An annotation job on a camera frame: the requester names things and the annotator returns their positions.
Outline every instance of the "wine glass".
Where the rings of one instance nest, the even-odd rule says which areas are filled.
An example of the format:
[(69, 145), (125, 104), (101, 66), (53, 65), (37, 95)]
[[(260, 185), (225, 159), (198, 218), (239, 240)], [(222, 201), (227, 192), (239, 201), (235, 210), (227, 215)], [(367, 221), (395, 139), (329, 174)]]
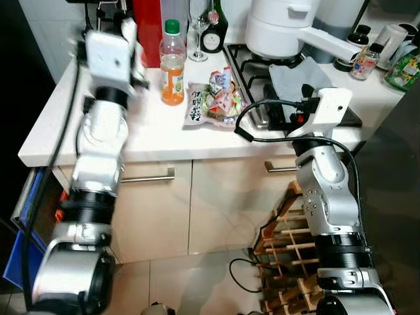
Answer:
[(209, 15), (208, 15), (207, 10), (204, 10), (203, 12), (200, 13), (200, 12), (196, 12), (197, 10), (195, 10), (195, 12), (191, 12), (191, 7), (189, 9), (190, 9), (190, 14), (188, 15), (188, 19), (190, 21), (190, 25), (198, 33), (197, 48), (194, 52), (192, 52), (189, 55), (189, 57), (193, 61), (203, 62), (208, 59), (208, 56), (201, 51), (200, 40), (201, 40), (202, 33), (210, 25)]

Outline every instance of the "wine bottle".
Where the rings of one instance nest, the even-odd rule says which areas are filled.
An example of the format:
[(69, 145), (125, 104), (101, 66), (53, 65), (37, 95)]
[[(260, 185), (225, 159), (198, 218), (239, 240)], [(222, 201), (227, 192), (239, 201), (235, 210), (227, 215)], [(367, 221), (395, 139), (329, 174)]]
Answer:
[(207, 53), (218, 53), (223, 48), (224, 38), (228, 30), (228, 21), (223, 13), (221, 0), (210, 0), (205, 11), (211, 21), (210, 26), (201, 36), (201, 49)]

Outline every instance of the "kitchen counter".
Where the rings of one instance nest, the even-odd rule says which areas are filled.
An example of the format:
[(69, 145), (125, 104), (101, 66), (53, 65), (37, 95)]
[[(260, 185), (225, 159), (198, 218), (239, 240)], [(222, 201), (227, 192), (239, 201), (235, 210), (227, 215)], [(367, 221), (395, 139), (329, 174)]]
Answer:
[[(227, 66), (223, 52), (210, 54), (206, 62), (197, 63), (187, 58), (184, 82), (207, 83), (210, 73)], [(332, 64), (320, 65), (336, 87), (353, 91), (350, 107), (363, 121), (361, 129), (336, 128), (333, 139), (353, 149), (361, 140), (369, 138), (376, 127), (389, 114), (403, 93), (393, 91), (381, 84), (382, 73), (375, 70), (367, 81), (357, 81), (347, 73), (337, 71)], [(74, 84), (75, 64), (71, 62), (35, 125), (23, 143), (18, 155), (28, 167), (48, 164), (64, 114), (70, 101)], [(150, 90), (129, 110), (129, 140), (125, 149), (126, 162), (175, 161), (189, 159), (240, 158), (255, 155), (293, 155), (287, 144), (248, 143), (232, 130), (216, 128), (210, 124), (198, 127), (183, 127), (187, 97), (178, 106), (165, 105), (160, 100), (159, 69), (148, 69)], [(57, 165), (72, 165), (75, 162), (75, 130), (82, 115), (83, 95), (89, 95), (90, 76), (81, 72), (79, 90), (69, 124), (66, 139), (56, 161)], [(282, 132), (258, 131), (248, 119), (243, 125), (258, 137), (283, 137)]]

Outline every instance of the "kitchen cabinet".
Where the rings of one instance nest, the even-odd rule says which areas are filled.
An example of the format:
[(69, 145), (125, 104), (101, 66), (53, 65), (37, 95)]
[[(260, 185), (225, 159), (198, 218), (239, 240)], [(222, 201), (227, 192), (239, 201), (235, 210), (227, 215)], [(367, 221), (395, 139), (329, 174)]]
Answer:
[[(60, 167), (68, 181), (72, 169)], [(142, 181), (119, 187), (111, 249), (121, 263), (187, 255), (191, 172), (191, 161), (127, 164), (123, 177)]]
[(294, 167), (295, 156), (194, 160), (189, 254), (252, 246)]

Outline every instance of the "red component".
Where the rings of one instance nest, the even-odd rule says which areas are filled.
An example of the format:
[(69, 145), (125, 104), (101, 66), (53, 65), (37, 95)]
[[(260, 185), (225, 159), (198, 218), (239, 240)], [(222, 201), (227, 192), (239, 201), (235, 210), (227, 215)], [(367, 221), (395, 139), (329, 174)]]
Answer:
[(133, 0), (138, 26), (138, 41), (146, 53), (149, 68), (160, 67), (159, 44), (162, 40), (160, 0)]
[(304, 123), (305, 117), (303, 115), (298, 115), (296, 120), (298, 123)]

